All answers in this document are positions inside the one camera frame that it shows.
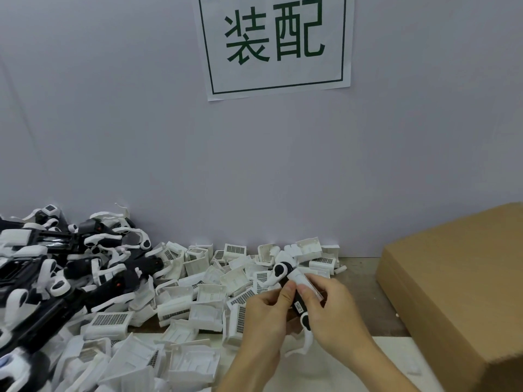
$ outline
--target paper sign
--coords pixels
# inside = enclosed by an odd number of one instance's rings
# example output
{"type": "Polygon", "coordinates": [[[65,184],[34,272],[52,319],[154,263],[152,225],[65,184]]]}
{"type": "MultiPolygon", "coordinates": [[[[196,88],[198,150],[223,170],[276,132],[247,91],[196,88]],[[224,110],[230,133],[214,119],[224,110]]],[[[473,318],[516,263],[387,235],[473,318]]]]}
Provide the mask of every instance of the paper sign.
{"type": "Polygon", "coordinates": [[[350,86],[354,0],[193,0],[209,101],[350,86]]]}

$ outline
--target brown tabletop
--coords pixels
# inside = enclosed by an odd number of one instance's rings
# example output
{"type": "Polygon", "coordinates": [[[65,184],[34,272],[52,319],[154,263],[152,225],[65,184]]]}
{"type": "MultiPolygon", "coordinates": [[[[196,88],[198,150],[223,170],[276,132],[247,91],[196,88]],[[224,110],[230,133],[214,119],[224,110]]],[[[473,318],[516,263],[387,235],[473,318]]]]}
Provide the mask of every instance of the brown tabletop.
{"type": "MultiPolygon", "coordinates": [[[[343,258],[341,265],[347,270],[336,275],[350,290],[360,309],[363,321],[373,336],[410,336],[394,307],[376,282],[376,269],[379,258],[343,258]]],[[[163,333],[167,327],[158,325],[158,317],[153,316],[141,327],[129,327],[129,331],[140,333],[163,333]]]]}

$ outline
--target white wall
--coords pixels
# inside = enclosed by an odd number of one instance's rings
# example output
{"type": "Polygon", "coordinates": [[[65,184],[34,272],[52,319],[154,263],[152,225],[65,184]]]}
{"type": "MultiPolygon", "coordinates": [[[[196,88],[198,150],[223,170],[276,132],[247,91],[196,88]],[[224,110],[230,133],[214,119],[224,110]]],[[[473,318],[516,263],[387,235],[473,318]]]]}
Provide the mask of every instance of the white wall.
{"type": "Polygon", "coordinates": [[[522,16],[356,0],[351,88],[207,103],[190,0],[0,0],[0,213],[118,201],[156,239],[378,255],[521,199],[522,16]]]}

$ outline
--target cardboard box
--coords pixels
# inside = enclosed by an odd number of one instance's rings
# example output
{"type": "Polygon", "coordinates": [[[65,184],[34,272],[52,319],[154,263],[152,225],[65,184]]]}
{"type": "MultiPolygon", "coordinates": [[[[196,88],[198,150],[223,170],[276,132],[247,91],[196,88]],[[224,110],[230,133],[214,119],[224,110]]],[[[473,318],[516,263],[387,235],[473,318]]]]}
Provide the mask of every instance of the cardboard box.
{"type": "Polygon", "coordinates": [[[523,391],[523,203],[386,246],[376,278],[447,392],[523,391]]]}

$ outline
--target person's right hand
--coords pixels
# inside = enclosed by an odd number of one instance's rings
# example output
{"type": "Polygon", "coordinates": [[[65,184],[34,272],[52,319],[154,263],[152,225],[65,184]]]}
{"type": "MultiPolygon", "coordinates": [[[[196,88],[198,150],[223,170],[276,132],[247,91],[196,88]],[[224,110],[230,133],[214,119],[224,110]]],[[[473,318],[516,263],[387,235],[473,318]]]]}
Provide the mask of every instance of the person's right hand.
{"type": "Polygon", "coordinates": [[[358,356],[373,350],[375,345],[352,295],[336,279],[313,274],[306,276],[319,290],[327,292],[327,302],[322,307],[311,289],[297,286],[307,305],[314,338],[331,356],[354,370],[358,356]]]}

